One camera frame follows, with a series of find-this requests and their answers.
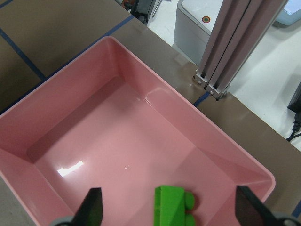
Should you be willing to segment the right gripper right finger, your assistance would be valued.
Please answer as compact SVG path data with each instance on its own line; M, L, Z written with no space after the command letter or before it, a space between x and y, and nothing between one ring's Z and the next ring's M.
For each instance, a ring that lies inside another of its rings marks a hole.
M237 186L235 216L241 226L277 226L277 219L247 186Z

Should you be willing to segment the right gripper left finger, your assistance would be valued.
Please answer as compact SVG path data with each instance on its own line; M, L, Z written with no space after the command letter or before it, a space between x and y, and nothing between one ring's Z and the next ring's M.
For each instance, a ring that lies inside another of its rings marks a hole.
M103 219L102 189L91 188L71 220L72 226L100 226Z

